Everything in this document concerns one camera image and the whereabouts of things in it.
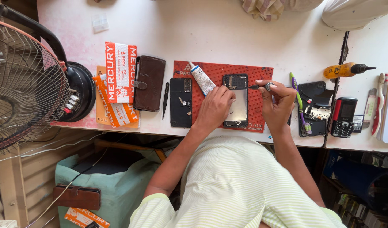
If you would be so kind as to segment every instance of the teal sack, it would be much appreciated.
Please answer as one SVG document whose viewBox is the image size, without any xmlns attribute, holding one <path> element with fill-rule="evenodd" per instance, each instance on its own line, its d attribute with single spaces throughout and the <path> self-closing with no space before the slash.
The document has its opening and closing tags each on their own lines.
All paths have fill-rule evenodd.
<svg viewBox="0 0 388 228">
<path fill-rule="evenodd" d="M 94 187 L 101 190 L 100 210 L 91 210 L 94 214 L 110 223 L 110 228 L 129 226 L 132 213 L 140 205 L 149 180 L 161 164 L 154 150 L 135 150 L 145 158 L 133 163 L 126 172 L 111 175 L 95 173 L 81 174 L 72 185 Z M 79 172 L 72 170 L 79 156 L 73 155 L 56 165 L 56 184 L 68 185 Z M 68 207 L 58 206 L 61 228 L 80 228 L 65 219 Z"/>
</svg>

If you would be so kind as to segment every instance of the white striped shirt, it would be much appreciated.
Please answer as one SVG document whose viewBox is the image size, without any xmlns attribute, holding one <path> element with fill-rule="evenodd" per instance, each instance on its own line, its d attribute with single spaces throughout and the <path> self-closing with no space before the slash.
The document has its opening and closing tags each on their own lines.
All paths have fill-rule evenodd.
<svg viewBox="0 0 388 228">
<path fill-rule="evenodd" d="M 174 211 L 165 194 L 147 196 L 130 228 L 245 227 L 345 228 L 333 211 L 312 201 L 259 143 L 234 136 L 207 138 L 181 179 Z"/>
</svg>

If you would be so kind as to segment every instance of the fan base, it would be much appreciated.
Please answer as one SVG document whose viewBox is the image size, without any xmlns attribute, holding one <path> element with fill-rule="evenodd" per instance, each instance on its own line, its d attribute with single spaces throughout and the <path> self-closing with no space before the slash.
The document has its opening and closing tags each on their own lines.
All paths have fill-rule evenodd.
<svg viewBox="0 0 388 228">
<path fill-rule="evenodd" d="M 64 112 L 59 121 L 76 122 L 87 116 L 95 103 L 95 83 L 91 72 L 83 65 L 76 62 L 68 62 L 67 77 L 70 89 L 75 90 L 72 95 L 79 100 L 71 113 Z"/>
</svg>

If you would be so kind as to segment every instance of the pedestal fan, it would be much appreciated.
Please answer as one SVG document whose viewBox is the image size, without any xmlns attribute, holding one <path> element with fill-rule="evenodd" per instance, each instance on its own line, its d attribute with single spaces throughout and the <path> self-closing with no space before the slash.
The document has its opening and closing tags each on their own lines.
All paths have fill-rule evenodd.
<svg viewBox="0 0 388 228">
<path fill-rule="evenodd" d="M 0 21 L 0 154 L 32 141 L 53 121 L 84 118 L 95 103 L 90 71 L 67 61 L 51 31 L 2 4 L 1 17 L 33 29 L 56 56 L 31 35 Z"/>
</svg>

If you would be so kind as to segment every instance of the cable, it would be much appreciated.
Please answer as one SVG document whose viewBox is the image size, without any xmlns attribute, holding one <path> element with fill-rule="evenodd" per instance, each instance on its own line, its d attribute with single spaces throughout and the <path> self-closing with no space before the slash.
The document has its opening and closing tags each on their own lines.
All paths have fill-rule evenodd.
<svg viewBox="0 0 388 228">
<path fill-rule="evenodd" d="M 63 190 L 63 192 L 62 193 L 60 193 L 60 195 L 49 205 L 49 207 L 48 208 L 46 208 L 46 210 L 35 220 L 35 221 L 33 221 L 31 224 L 29 224 L 29 225 L 27 225 L 27 226 L 25 226 L 25 227 L 23 227 L 23 228 L 28 228 L 29 226 L 31 226 L 32 224 L 34 224 L 36 221 L 38 221 L 38 219 L 40 219 L 41 217 L 42 217 L 42 215 L 44 215 L 45 214 L 45 212 L 47 212 L 48 210 L 49 210 L 49 208 L 54 204 L 54 202 L 56 202 L 56 200 L 58 200 L 62 195 L 63 195 L 63 193 L 65 193 L 65 191 L 67 190 L 67 188 L 69 188 L 69 186 L 73 183 L 73 181 L 75 181 L 75 179 L 76 178 L 78 178 L 81 174 L 83 174 L 83 173 L 85 173 L 85 172 L 87 172 L 88 170 L 90 170 L 91 168 L 93 168 L 93 166 L 95 165 L 95 164 L 97 164 L 97 162 L 99 162 L 100 160 L 101 160 L 101 158 L 102 157 L 104 157 L 104 155 L 105 155 L 105 153 L 107 152 L 107 150 L 108 150 L 108 148 L 110 148 L 110 146 L 112 146 L 114 143 L 117 143 L 117 142 L 119 142 L 121 139 L 123 139 L 125 136 L 127 136 L 129 133 L 126 133 L 124 136 L 122 136 L 118 141 L 116 141 L 116 142 L 113 142 L 113 143 L 111 143 L 106 149 L 105 149 L 105 151 L 104 151 L 104 153 L 101 155 L 101 157 L 92 165 L 92 166 L 90 166 L 89 168 L 87 168 L 86 170 L 84 170 L 84 171 L 82 171 L 81 173 L 79 173 L 77 176 L 75 176 L 74 178 L 73 178 L 73 180 L 72 181 L 70 181 L 70 183 L 66 186 L 66 188 Z"/>
<path fill-rule="evenodd" d="M 105 132 L 102 132 L 101 134 L 95 135 L 95 136 L 91 137 L 91 138 L 88 139 L 88 140 L 80 140 L 80 141 L 76 142 L 75 144 L 80 143 L 80 142 L 82 142 L 82 141 L 90 141 L 90 140 L 93 139 L 94 137 L 97 137 L 97 136 L 100 136 L 100 135 L 103 135 L 103 134 L 105 134 Z M 55 148 L 55 149 L 48 149 L 48 150 L 44 150 L 44 151 L 39 151 L 39 152 L 34 153 L 34 154 L 31 154 L 31 155 L 24 155 L 24 154 L 29 153 L 29 152 L 31 152 L 31 151 L 34 151 L 34 150 L 37 150 L 37 149 L 40 149 L 40 148 L 43 148 L 43 147 L 52 145 L 53 143 L 60 142 L 60 141 L 62 141 L 62 140 L 64 140 L 64 139 L 65 139 L 65 138 L 59 139 L 58 141 L 48 143 L 48 144 L 46 144 L 46 145 L 43 145 L 43 146 L 41 146 L 41 147 L 32 149 L 32 150 L 30 150 L 30 151 L 28 151 L 28 152 L 25 152 L 25 153 L 22 153 L 22 154 L 20 154 L 20 155 L 15 155 L 15 156 L 12 156 L 12 157 L 8 157 L 8 158 L 1 159 L 0 162 L 5 161 L 5 160 L 8 160 L 8 159 L 11 159 L 11 158 L 16 158 L 16 157 L 19 157 L 19 156 L 21 156 L 21 157 L 28 157 L 28 156 L 32 156 L 32 155 L 35 155 L 35 154 L 38 154 L 38 153 L 45 152 L 45 151 L 57 150 L 57 149 L 62 148 L 62 147 L 64 147 L 64 146 L 75 145 L 75 144 L 66 144 L 66 145 L 60 146 L 60 147 Z"/>
<path fill-rule="evenodd" d="M 56 138 L 57 135 L 59 135 L 60 130 L 62 130 L 62 128 L 59 128 L 59 131 L 57 131 L 56 134 L 51 139 L 48 139 L 48 140 L 45 140 L 45 141 L 33 141 L 33 142 L 34 143 L 46 143 L 46 142 L 52 141 L 52 140 L 54 140 Z"/>
<path fill-rule="evenodd" d="M 49 219 L 49 221 L 47 221 L 46 223 L 45 223 L 45 225 L 43 225 L 41 228 L 43 228 L 44 226 L 46 226 L 46 224 L 48 224 L 52 219 L 54 219 L 56 217 L 56 215 L 53 217 L 53 218 L 51 218 L 51 219 Z"/>
<path fill-rule="evenodd" d="M 62 147 L 65 147 L 65 146 L 74 146 L 80 142 L 83 142 L 83 141 L 90 141 L 91 139 L 93 139 L 94 137 L 97 137 L 97 136 L 100 136 L 100 135 L 104 135 L 105 133 L 101 133 L 101 134 L 98 134 L 98 135 L 95 135 L 93 137 L 91 137 L 90 139 L 83 139 L 83 140 L 80 140 L 78 142 L 75 142 L 73 144 L 65 144 L 65 145 L 61 145 L 60 147 L 57 147 L 57 148 L 54 148 L 54 149 L 47 149 L 47 150 L 44 150 L 44 151 L 39 151 L 39 152 L 36 152 L 36 153 L 33 153 L 33 154 L 30 154 L 30 155 L 22 155 L 21 157 L 29 157 L 29 156 L 33 156 L 33 155 L 36 155 L 36 154 L 39 154 L 39 153 L 43 153 L 45 151 L 54 151 L 54 150 L 57 150 L 59 148 L 62 148 Z"/>
</svg>

